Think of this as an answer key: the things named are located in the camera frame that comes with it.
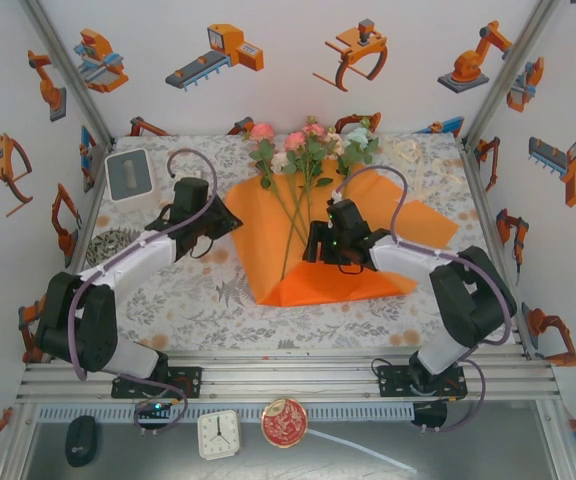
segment white alarm clock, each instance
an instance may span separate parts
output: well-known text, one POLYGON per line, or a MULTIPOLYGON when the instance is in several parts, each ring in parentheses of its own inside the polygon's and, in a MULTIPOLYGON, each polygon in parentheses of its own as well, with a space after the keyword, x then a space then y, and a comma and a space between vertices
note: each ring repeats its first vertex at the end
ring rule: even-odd
POLYGON ((230 457, 241 448, 239 416, 234 410, 207 413, 197 420, 199 455, 206 460, 230 457))

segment black mounting plate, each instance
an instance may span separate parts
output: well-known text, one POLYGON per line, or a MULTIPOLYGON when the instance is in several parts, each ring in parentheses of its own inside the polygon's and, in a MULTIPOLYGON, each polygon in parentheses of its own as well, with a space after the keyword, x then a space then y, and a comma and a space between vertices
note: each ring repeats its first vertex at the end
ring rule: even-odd
MULTIPOLYGON (((186 396, 190 398, 199 398, 201 390, 201 367, 168 367, 169 385, 181 388, 186 396)), ((112 382, 112 398, 137 398, 144 399, 150 395, 144 393, 143 385, 123 378, 115 378, 112 382)), ((160 398, 177 398, 174 392, 167 391, 160 398)))
POLYGON ((382 397, 454 397, 461 400, 468 395, 464 369, 462 367, 449 368, 441 379, 437 389, 431 393, 423 394, 416 390, 410 380, 410 367, 408 365, 380 365, 377 367, 379 375, 379 393, 382 397))

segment floral tablecloth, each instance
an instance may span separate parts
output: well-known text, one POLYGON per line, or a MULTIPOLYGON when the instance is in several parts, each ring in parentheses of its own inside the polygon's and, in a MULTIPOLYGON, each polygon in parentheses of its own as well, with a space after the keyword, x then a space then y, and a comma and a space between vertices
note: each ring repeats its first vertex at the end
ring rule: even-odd
MULTIPOLYGON (((459 225, 451 249, 473 244, 486 248, 452 135, 381 135, 380 145, 375 163, 394 164, 408 177, 412 198, 459 225), (418 160, 409 155, 411 151, 420 153, 418 160)), ((222 198, 233 185, 255 175, 248 157, 251 143, 239 136, 125 137, 113 153, 148 151, 164 206, 172 200, 174 182, 166 173, 166 161, 181 147, 199 150, 216 162, 222 198)), ((207 168, 193 155, 177 156, 173 169, 187 175, 202 171, 203 178, 209 178, 207 168)), ((152 209, 122 214, 108 197, 106 189, 88 247, 89 264, 135 238, 159 213, 152 209)), ((204 246, 198 245, 196 253, 204 246)), ((419 288, 407 296, 351 303, 256 305, 230 236, 215 242, 200 260, 184 257, 150 277, 118 306, 117 316, 121 335, 165 350, 418 345, 441 326, 434 296, 419 288)))

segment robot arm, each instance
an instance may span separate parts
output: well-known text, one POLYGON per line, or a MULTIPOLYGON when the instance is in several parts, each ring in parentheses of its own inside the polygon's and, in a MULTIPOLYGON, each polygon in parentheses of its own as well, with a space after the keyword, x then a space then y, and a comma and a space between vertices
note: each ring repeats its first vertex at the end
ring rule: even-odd
POLYGON ((192 223, 167 235, 158 233, 194 216, 206 204, 207 196, 208 182, 182 178, 175 184, 174 202, 164 207, 159 217, 135 240, 142 248, 128 255, 132 247, 129 246, 79 275, 66 272, 55 275, 46 292, 36 335, 37 347, 71 362, 68 310, 77 289, 93 274, 101 272, 77 305, 75 340, 81 367, 91 372, 126 374, 166 383, 166 355, 118 337, 116 305, 152 274, 190 252, 200 236, 216 240, 242 225, 221 199, 215 197, 210 207, 192 223), (151 237, 155 235, 161 236, 153 240, 151 237), (122 261, 115 263, 119 257, 122 261))
MULTIPOLYGON (((330 223, 313 222, 304 260, 313 262, 319 257, 326 263, 400 273, 432 288, 444 329, 410 358, 409 373, 417 390, 434 391, 455 362, 503 325, 503 310, 491 287, 479 274, 451 259, 455 256, 395 242, 385 229, 371 231, 351 200, 332 204, 328 215, 330 223)), ((513 316, 515 301, 486 253, 472 246, 456 256, 485 272, 513 316)))

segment pink rose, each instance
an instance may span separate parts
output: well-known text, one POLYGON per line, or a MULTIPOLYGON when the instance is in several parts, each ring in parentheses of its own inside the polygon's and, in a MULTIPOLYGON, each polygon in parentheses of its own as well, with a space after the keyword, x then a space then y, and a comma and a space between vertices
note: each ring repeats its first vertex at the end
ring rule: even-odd
POLYGON ((306 135, 304 132, 294 132, 286 137, 284 148, 288 152, 290 150, 297 150, 299 147, 306 144, 306 135))
POLYGON ((250 130, 250 137, 254 142, 261 142, 262 140, 268 140, 272 143, 275 139, 275 131, 268 123, 258 123, 252 130, 250 130))
POLYGON ((324 127, 318 123, 311 123, 301 129, 306 135, 314 135, 315 137, 323 137, 326 134, 324 127))

